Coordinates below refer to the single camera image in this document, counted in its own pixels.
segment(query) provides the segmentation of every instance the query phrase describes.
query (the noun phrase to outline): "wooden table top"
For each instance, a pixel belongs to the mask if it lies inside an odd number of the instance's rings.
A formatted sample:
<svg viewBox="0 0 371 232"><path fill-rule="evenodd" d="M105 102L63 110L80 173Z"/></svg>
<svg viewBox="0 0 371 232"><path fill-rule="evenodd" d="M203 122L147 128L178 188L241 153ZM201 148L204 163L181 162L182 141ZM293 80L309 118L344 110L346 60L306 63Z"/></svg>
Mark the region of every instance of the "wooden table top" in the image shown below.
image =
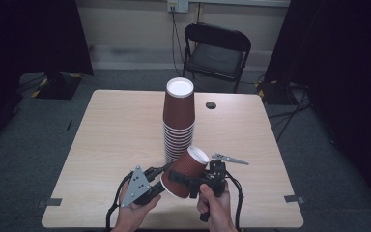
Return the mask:
<svg viewBox="0 0 371 232"><path fill-rule="evenodd" d="M206 102L215 102L208 109ZM136 165L143 170L164 165L162 108L164 92L98 90L87 107L51 198L43 226L101 228L124 176ZM209 157L215 152L249 165L226 163L243 187L241 228L291 227L303 224L285 165L261 99L256 95L195 93L193 144ZM232 214L238 192L228 181ZM196 199L163 192L141 228L202 229ZM116 222L118 210L112 215Z"/></svg>

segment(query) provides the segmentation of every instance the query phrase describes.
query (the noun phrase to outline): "black chair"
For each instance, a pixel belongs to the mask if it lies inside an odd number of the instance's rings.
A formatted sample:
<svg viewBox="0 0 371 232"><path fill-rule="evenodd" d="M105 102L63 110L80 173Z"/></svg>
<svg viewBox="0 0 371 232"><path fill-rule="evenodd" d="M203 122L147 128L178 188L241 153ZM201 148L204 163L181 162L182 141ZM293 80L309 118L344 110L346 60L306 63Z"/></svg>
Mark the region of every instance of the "black chair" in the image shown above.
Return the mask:
<svg viewBox="0 0 371 232"><path fill-rule="evenodd" d="M186 71L236 82L234 93L240 84L243 68L251 50L251 41L240 31L207 23L191 23L185 28ZM196 42L191 52L190 43Z"/></svg>

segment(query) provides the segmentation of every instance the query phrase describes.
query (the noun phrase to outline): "gray carpet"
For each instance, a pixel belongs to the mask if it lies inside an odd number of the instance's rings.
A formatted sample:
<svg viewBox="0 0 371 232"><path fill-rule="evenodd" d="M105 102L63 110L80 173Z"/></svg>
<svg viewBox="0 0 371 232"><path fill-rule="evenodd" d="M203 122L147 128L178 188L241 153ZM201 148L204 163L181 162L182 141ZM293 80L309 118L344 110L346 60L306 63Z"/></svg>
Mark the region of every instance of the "gray carpet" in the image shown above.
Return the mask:
<svg viewBox="0 0 371 232"><path fill-rule="evenodd" d="M261 74L244 72L243 82L256 82ZM21 83L40 75L26 74ZM30 95L36 87L23 91L17 114L0 132L0 231L85 231L43 228L44 209L38 205L53 192L92 93L97 89L161 91L175 76L175 70L95 71L94 77L83 78L70 101L33 99ZM199 76L194 83L197 91L229 93L233 88L231 83ZM241 83L238 93L254 94L255 88ZM294 109L266 105L269 115ZM282 119L271 119L275 137L284 126L278 124ZM302 228L277 231L371 231L371 190L346 156L332 146L312 108L293 117L278 146L294 191L306 203L300 205Z"/></svg>

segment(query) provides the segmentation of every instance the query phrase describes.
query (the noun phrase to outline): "white wall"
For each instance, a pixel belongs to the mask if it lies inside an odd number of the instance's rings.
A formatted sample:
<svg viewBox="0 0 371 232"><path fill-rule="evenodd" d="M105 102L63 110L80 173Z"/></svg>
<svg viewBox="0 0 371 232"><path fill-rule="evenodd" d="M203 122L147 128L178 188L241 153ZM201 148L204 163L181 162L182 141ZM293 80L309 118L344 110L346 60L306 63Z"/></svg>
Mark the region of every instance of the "white wall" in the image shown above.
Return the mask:
<svg viewBox="0 0 371 232"><path fill-rule="evenodd" d="M89 45L171 52L172 15L166 11L165 1L76 2ZM197 21L198 10L200 21L235 28L245 33L252 43L248 66L260 70L267 67L286 7L190 3L188 14L175 14L182 47L185 46L184 30L189 23Z"/></svg>

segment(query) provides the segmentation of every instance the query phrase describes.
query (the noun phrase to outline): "power outlet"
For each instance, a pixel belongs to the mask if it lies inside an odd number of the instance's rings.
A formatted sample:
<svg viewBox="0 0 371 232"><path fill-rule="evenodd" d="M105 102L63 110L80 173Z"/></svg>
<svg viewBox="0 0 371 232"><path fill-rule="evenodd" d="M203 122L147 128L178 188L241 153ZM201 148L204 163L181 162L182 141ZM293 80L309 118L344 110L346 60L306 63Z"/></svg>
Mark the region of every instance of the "power outlet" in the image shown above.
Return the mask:
<svg viewBox="0 0 371 232"><path fill-rule="evenodd" d="M188 1L167 0L167 12L188 13Z"/></svg>

